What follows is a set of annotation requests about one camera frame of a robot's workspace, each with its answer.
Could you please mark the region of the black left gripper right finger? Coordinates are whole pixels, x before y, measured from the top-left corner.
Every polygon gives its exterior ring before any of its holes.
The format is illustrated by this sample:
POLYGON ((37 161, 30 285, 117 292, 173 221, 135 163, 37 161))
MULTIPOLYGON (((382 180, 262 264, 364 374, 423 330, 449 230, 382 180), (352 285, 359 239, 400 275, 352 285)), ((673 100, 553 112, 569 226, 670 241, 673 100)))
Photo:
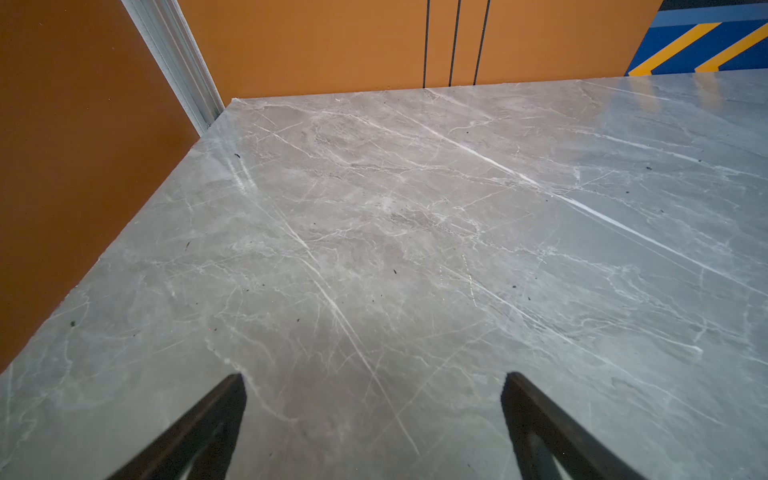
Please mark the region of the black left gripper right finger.
POLYGON ((523 374, 506 375, 500 401, 523 479, 642 477, 523 374))

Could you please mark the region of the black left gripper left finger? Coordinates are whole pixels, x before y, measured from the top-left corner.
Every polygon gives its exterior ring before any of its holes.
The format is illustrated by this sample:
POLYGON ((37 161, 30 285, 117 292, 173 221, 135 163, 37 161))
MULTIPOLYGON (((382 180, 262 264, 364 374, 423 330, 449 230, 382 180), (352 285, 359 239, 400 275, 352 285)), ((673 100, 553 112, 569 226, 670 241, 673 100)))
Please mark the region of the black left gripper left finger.
POLYGON ((230 374, 112 479, 224 479, 247 403, 244 378, 230 374))

